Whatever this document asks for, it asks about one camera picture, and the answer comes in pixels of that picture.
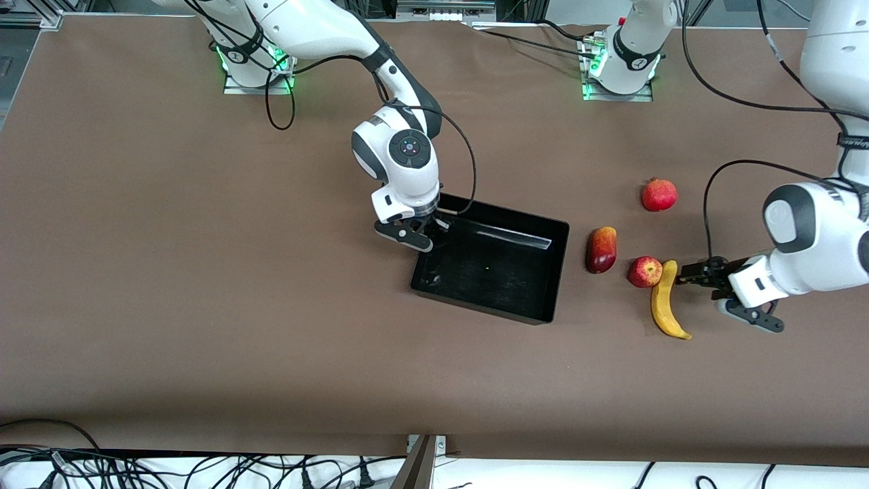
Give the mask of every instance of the black tray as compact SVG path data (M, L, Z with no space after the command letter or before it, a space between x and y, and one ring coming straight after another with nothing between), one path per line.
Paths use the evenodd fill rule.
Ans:
M465 198L442 194L442 209ZM570 226L540 216L474 202L446 215L449 231L416 259L410 287L420 296L530 325L551 323Z

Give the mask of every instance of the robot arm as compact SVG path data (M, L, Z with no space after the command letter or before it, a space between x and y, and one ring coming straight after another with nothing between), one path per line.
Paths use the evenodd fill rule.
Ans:
M643 88L660 61L660 49L676 25L675 0L631 0L624 24L603 31L607 54L589 74L613 93Z
M359 165L382 183L371 196L378 218L375 231L431 251L426 228L443 225L435 218L441 185L431 142L441 131L440 106L377 32L330 0L181 1L199 10L239 84L265 85L269 70L262 66L275 65L275 48L300 59L356 57L382 80L392 100L356 127L351 138Z
M435 210L441 190L431 142L441 131L441 108L435 98L368 23L329 0L248 1L248 6L266 38L290 56L358 57L393 94L353 131L353 153L362 169L383 183L371 196L378 219L375 231L416 250L431 251L425 231L438 222Z
M816 0L800 72L806 88L831 107L869 115L867 21L868 2ZM780 321L762 305L869 284L869 122L840 120L846 133L839 138L839 167L829 180L858 193L821 182L775 189L763 207L775 248L735 264L688 265L681 283L717 288L720 310L775 332L782 329Z

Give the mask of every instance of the brown table surface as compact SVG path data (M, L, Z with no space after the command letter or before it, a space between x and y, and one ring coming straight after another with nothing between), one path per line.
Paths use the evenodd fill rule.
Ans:
M415 253L373 233L377 183L349 149L379 106L357 64L299 76L298 118L279 132L259 97L222 95L198 20L68 17L40 38L0 132L0 416L74 420L127 448L400 452L405 434L437 432L473 457L869 465L869 289L789 298L786 331L764 334L679 288L683 342L624 278L639 255L702 258L718 165L829 174L829 117L715 97L676 32L654 102L611 104L582 100L569 55L458 23L375 27L467 132L479 199L570 223L555 321L411 293ZM794 64L804 35L775 32ZM690 41L723 90L812 102L759 31ZM274 102L285 120L288 99ZM444 190L466 195L461 140L445 125L435 143ZM672 210L642 210L650 177L676 183ZM723 174L716 252L768 248L761 204L794 180ZM620 260L593 276L586 235L605 224ZM4 440L40 437L82 443L56 429Z

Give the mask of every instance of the yellow banana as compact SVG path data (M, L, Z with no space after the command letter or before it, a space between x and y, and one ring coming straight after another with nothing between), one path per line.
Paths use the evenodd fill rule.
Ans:
M674 260L664 262L660 282L652 289L652 316L664 333L674 338L691 339L691 333L682 329L679 321L673 316L673 310L670 309L670 291L673 289L677 271L679 271L679 264Z

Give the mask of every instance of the red apple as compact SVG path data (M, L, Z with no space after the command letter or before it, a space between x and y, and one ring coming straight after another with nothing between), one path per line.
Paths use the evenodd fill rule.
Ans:
M631 264L627 279L634 285L645 289L654 287L660 282L660 274L664 271L660 261L652 257L639 257Z

